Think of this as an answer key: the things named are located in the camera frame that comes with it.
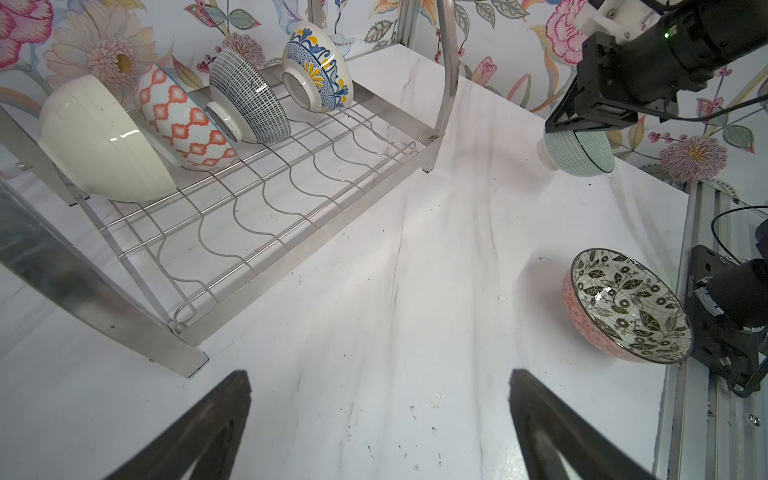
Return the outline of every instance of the wall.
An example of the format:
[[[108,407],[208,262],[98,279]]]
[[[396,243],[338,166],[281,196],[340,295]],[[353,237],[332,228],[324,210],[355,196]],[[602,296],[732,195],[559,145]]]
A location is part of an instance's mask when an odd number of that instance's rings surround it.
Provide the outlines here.
[[[397,4],[371,14],[371,2],[327,0],[326,31],[344,55],[387,45]],[[185,88],[207,84],[224,45],[256,68],[279,62],[302,0],[17,0],[0,2],[0,103],[33,136],[46,97],[66,81],[92,74],[127,108],[138,77],[152,62]],[[18,175],[0,149],[0,178]]]
[[[433,0],[423,0],[425,8]],[[586,0],[456,0],[460,73],[542,117],[548,117],[575,75],[586,38],[573,18]],[[388,0],[378,0],[388,5]],[[427,18],[415,49],[442,63],[439,30]],[[707,88],[682,92],[680,116],[699,117],[768,92],[768,47],[720,69]],[[614,155],[682,187],[710,182],[748,204],[768,200],[768,116],[763,106],[735,111],[711,124],[641,117],[612,133]]]

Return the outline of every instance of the metal wire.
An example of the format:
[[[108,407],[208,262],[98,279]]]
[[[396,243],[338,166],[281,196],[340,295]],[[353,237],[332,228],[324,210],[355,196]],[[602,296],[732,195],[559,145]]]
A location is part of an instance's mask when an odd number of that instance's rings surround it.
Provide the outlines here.
[[[288,98],[290,97],[287,94],[279,97],[280,100],[286,100]],[[366,188],[371,188],[369,182],[370,178],[373,178],[373,182],[376,184],[378,181],[381,181],[388,176],[393,170],[388,168],[389,172],[384,173],[384,170],[382,169],[386,165],[394,162],[393,165],[400,167],[404,164],[403,159],[400,157],[407,157],[416,152],[416,147],[419,145],[417,141],[405,143],[389,140],[387,136],[379,133],[374,126],[374,121],[380,120],[377,120],[377,117],[374,114],[370,114],[368,111],[361,112],[358,111],[358,109],[362,110],[359,105],[354,104],[349,108],[325,114],[322,120],[314,122],[291,119],[292,127],[295,127],[296,130],[286,140],[277,142],[276,144],[258,145],[255,153],[247,155],[233,164],[216,171],[186,168],[186,170],[190,172],[199,171],[202,178],[194,179],[191,183],[178,188],[177,191],[160,200],[148,204],[122,204],[120,202],[110,201],[111,206],[114,208],[114,212],[118,214],[118,218],[116,220],[104,222],[104,226],[99,230],[106,236],[110,234],[113,229],[121,227],[123,223],[128,227],[133,240],[128,240],[128,245],[125,248],[122,248],[122,250],[115,250],[115,253],[120,257],[128,259],[128,261],[131,261],[129,255],[139,250],[143,250],[149,255],[154,265],[156,265],[160,273],[167,278],[174,291],[179,296],[178,299],[173,302],[175,304],[174,308],[171,308],[170,310],[174,311],[171,316],[173,324],[176,326],[177,330],[181,330],[187,326],[187,322],[198,318],[201,314],[198,308],[194,305],[194,302],[202,296],[207,296],[215,303],[223,302],[225,299],[221,296],[222,293],[217,293],[218,290],[214,291],[217,287],[220,288],[223,286],[223,283],[227,282],[228,279],[229,281],[233,280],[236,282],[233,283],[233,285],[237,287],[237,282],[247,282],[255,276],[258,276],[261,271],[266,269],[277,258],[290,252],[298,244],[296,243],[296,240],[289,240],[289,238],[299,238],[295,236],[297,234],[299,236],[304,234],[311,235],[313,231],[317,231],[330,218],[333,218],[344,211],[345,208],[351,204],[350,202],[354,201],[356,196],[364,194]],[[386,125],[386,127],[389,128],[389,125],[385,122],[382,122],[382,125]],[[333,134],[331,131],[326,131],[329,129],[334,130],[333,133],[339,130],[342,132],[340,134]],[[367,146],[361,144],[362,138],[359,138],[360,132],[369,136],[369,138],[366,138],[365,142]],[[323,138],[322,143],[316,147],[311,147],[308,141],[305,140],[310,134],[320,134]],[[349,153],[345,153],[344,155],[337,150],[337,147],[341,145],[340,142],[348,136],[351,137],[351,141],[347,141],[346,146],[358,149],[360,154],[370,154],[369,160],[361,161],[359,158],[355,158],[353,161],[350,160],[349,157],[356,154],[349,148],[347,149],[347,152]],[[376,143],[379,143],[380,146],[373,147]],[[304,150],[304,153],[288,157],[286,152],[289,150],[288,147],[291,144],[300,146]],[[324,171],[325,164],[323,164],[323,166],[318,164],[318,156],[328,149],[328,147],[330,147],[328,153],[332,153],[333,157],[325,158],[335,158],[339,162],[342,162],[341,164],[353,165],[355,168],[361,167],[364,169],[361,170],[362,173],[360,174],[360,172],[358,172],[357,174],[351,174],[348,172],[348,169],[345,170],[343,168],[339,170],[341,174],[332,175],[328,171]],[[260,174],[255,166],[257,162],[262,159],[267,159],[268,157],[273,157],[279,160],[281,165],[268,173]],[[297,180],[295,174],[298,174],[299,172],[294,172],[294,167],[308,158],[312,158],[311,169],[301,170],[302,175],[309,175],[308,180],[305,180],[304,178]],[[256,180],[249,181],[245,186],[239,188],[230,187],[227,185],[227,182],[224,181],[224,179],[232,175],[237,176],[239,179],[242,174],[253,174]],[[281,174],[283,177],[287,178],[288,182],[286,184],[276,184],[275,187],[267,189],[267,182],[272,180],[270,182],[270,185],[272,185]],[[307,190],[306,187],[300,187],[299,184],[297,184],[297,181],[298,183],[311,181],[312,185],[318,185],[313,178],[317,180],[325,179],[323,180],[325,183],[321,183],[320,185],[327,186],[323,189],[333,188],[333,193],[312,192]],[[210,205],[200,205],[199,202],[195,201],[195,196],[200,192],[209,191],[209,189],[214,188],[214,186],[222,187],[223,191],[226,192],[222,198],[217,198]],[[266,208],[264,212],[274,212],[282,214],[283,216],[297,217],[294,221],[288,223],[287,226],[281,227],[281,231],[271,231],[272,229],[261,225],[259,225],[258,228],[246,227],[246,221],[242,218],[242,214],[238,215],[238,202],[241,201],[248,192],[259,186],[261,186],[260,199],[263,200],[264,208]],[[286,187],[293,193],[290,195],[286,194]],[[305,213],[302,211],[291,211],[295,210],[295,208],[286,209],[284,207],[279,207],[274,203],[274,198],[270,200],[271,197],[287,197],[291,203],[293,200],[301,200],[304,203],[308,202],[311,206],[308,205],[309,211],[305,211]],[[191,214],[185,213],[173,215],[174,210],[169,210],[168,207],[175,205],[177,200],[181,200],[183,203],[191,205]],[[267,237],[265,243],[257,244],[255,246],[251,246],[248,243],[241,245],[241,247],[247,248],[250,252],[237,255],[235,253],[224,253],[217,247],[213,247],[203,240],[203,228],[206,217],[217,212],[220,207],[225,206],[227,202],[232,203],[232,211],[229,216],[233,219],[236,228],[249,234]],[[124,213],[120,205],[131,205],[131,211],[129,213]],[[170,224],[169,227],[161,226],[161,222],[156,218],[156,216],[160,214],[162,214],[162,217],[164,218],[164,223]],[[144,219],[148,219],[151,224],[154,225],[154,228],[157,229],[157,233],[145,233],[142,237],[135,224]],[[171,266],[164,266],[162,264],[163,257],[173,257],[180,254],[180,252],[176,251],[178,248],[171,246],[171,244],[167,242],[169,237],[174,234],[180,234],[179,232],[185,226],[190,225],[194,221],[199,221],[199,224],[197,225],[196,243],[199,244],[205,252],[214,257],[231,258],[235,260],[234,264],[226,266],[224,270],[220,271],[218,274],[208,271],[207,273],[211,278],[187,278],[189,276],[188,274],[179,275],[177,273],[172,273],[169,271],[169,268],[172,268]],[[156,253],[153,251],[154,248],[151,248],[154,243],[157,243]],[[264,261],[258,260],[260,256],[270,249],[273,249],[275,246],[279,247],[279,250],[273,250],[276,254],[274,259],[272,257],[267,257]],[[190,283],[196,285],[197,288],[192,293],[185,293],[185,291],[180,288],[179,283]],[[179,315],[185,308],[190,309],[191,316],[180,321]]]

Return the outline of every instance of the metal dish rack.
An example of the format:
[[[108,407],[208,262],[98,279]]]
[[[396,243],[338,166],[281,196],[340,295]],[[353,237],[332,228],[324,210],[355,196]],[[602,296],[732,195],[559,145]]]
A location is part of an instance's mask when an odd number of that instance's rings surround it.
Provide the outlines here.
[[[399,14],[402,28],[394,43],[407,46],[420,2],[403,0],[403,4]],[[277,65],[261,73],[291,120],[291,136],[277,144],[240,142],[235,145],[240,160],[218,170],[169,167],[177,191],[156,201],[122,203],[87,197],[66,179],[61,185],[56,175],[50,175],[50,160],[41,156],[36,145],[36,150],[25,147],[23,157],[32,171],[62,198],[80,204],[148,304],[135,301],[88,259],[81,258],[23,200],[10,202],[18,207],[13,213],[19,218],[25,215],[34,220],[30,224],[48,231],[45,241],[51,245],[51,254],[66,250],[74,257],[73,263],[81,262],[71,269],[90,275],[87,283],[91,287],[84,298],[71,301],[49,291],[52,284],[66,290],[65,284],[71,283],[67,275],[49,272],[46,286],[30,280],[31,270],[46,273],[50,265],[36,263],[34,257],[21,262],[18,258],[0,260],[105,335],[185,376],[192,375],[207,360],[194,347],[412,172],[419,167],[430,171],[435,166],[458,88],[453,0],[441,0],[437,6],[445,51],[445,90],[435,127],[356,82],[351,107],[328,114],[305,111],[282,86]],[[321,14],[321,1],[311,0],[310,21]],[[207,88],[190,96],[198,104],[208,102]],[[7,118],[0,121],[11,123]],[[8,135],[2,140],[12,143]],[[13,195],[7,190],[2,193]],[[28,232],[29,242],[42,242],[43,236],[40,228]],[[115,308],[119,302],[133,308]],[[140,327],[148,320],[162,329],[149,332]]]

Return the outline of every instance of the marble table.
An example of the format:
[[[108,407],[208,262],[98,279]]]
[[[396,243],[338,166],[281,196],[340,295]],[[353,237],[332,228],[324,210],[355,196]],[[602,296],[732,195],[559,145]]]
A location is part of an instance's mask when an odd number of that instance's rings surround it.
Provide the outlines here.
[[[434,122],[433,61],[397,45],[350,67]],[[602,177],[552,173],[535,150],[543,127],[462,79],[435,170],[206,340],[191,379],[43,309],[0,357],[0,477],[101,478],[234,369],[253,402],[233,478],[527,478],[507,403],[515,368],[650,469],[665,368],[589,345],[561,281],[578,252],[607,247],[676,285],[687,195],[621,161]],[[20,286],[0,308],[21,295],[45,303]]]

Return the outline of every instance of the black and white checkered bowl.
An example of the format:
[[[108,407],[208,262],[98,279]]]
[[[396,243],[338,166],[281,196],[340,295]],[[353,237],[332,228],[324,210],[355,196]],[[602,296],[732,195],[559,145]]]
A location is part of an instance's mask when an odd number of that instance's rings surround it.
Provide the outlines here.
[[[225,48],[210,68],[210,84],[229,98],[248,123],[256,141],[273,144],[290,136],[290,122],[280,101],[242,55]]]

